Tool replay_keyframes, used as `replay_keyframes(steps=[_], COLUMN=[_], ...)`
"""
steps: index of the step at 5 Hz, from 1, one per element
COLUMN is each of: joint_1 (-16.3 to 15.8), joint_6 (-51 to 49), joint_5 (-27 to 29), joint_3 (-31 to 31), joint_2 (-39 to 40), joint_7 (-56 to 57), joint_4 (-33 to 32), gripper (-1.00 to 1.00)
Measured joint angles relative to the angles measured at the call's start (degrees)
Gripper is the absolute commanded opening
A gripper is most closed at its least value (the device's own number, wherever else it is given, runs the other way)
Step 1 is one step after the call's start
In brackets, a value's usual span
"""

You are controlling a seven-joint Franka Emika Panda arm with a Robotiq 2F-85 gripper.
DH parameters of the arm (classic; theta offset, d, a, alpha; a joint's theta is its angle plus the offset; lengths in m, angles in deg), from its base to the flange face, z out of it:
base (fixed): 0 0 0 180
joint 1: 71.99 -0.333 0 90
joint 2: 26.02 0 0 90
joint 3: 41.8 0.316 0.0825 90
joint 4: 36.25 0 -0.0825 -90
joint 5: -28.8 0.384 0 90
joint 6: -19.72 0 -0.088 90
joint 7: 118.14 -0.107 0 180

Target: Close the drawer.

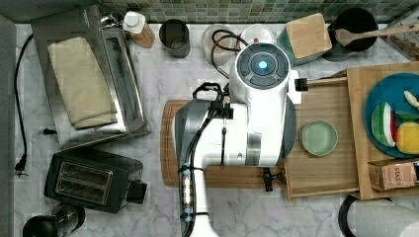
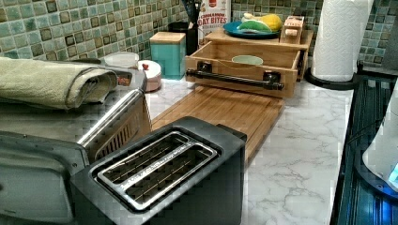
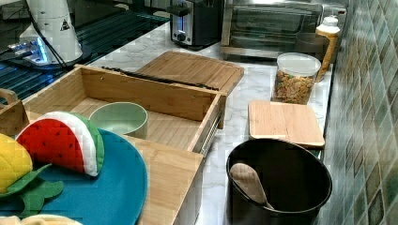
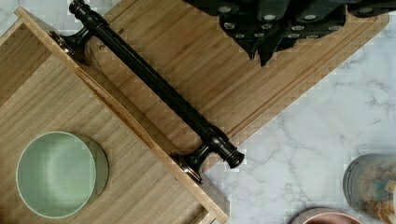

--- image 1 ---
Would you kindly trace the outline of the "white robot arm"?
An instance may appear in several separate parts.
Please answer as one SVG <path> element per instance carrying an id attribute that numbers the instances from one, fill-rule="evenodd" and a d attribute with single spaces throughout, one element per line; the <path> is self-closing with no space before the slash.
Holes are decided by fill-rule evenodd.
<path id="1" fill-rule="evenodd" d="M 217 237 L 210 224 L 206 167 L 274 167 L 293 149 L 296 114 L 290 93 L 298 76 L 288 56 L 271 43 L 242 49 L 226 89 L 206 82 L 213 100 L 194 97 L 172 122 L 178 162 L 182 237 Z"/>

